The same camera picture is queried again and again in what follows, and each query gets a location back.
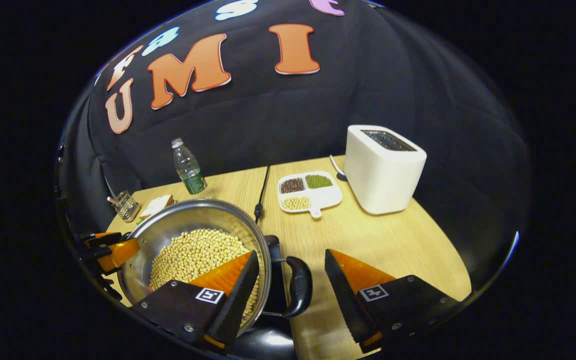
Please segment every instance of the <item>black cable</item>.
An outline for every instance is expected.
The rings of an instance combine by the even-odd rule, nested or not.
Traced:
[[[259,202],[257,205],[254,206],[254,223],[259,223],[259,218],[264,210],[263,205],[261,204],[261,199],[264,196],[264,190],[266,189],[266,183],[268,182],[268,173],[270,171],[270,165],[265,168],[265,178],[263,179],[263,187],[261,187],[261,194],[259,194]]]

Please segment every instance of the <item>black pot handle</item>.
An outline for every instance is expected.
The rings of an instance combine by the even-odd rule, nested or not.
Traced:
[[[290,305],[281,313],[284,319],[294,318],[308,309],[313,299],[313,274],[304,260],[288,256],[274,260],[286,262],[292,271],[290,276]]]

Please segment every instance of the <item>white toaster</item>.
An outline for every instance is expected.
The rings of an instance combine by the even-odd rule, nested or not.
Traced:
[[[369,214],[408,207],[426,163],[426,152],[406,137],[376,125],[351,125],[343,172]]]

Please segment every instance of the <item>stainless steel pot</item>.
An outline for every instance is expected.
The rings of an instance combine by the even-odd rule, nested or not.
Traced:
[[[214,199],[194,199],[175,203],[148,217],[130,234],[137,238],[141,248],[138,253],[121,266],[119,285],[126,299],[135,305],[150,294],[153,260],[162,249],[185,231],[196,229],[223,230],[240,239],[243,246],[255,250],[259,261],[259,290],[257,301],[243,319],[238,335],[250,328],[263,313],[268,300],[271,279],[271,258],[268,244],[255,221],[237,206]],[[291,302],[281,314],[284,318],[295,317],[304,312],[311,303],[313,279],[308,265],[301,259],[288,256],[274,261],[286,262],[292,270],[290,280]]]

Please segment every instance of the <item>water bottle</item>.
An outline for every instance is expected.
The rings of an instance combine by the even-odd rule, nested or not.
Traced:
[[[202,176],[197,159],[187,147],[181,137],[172,140],[172,150],[174,157],[174,168],[179,178],[185,184],[190,194],[198,194],[204,191],[208,184]]]

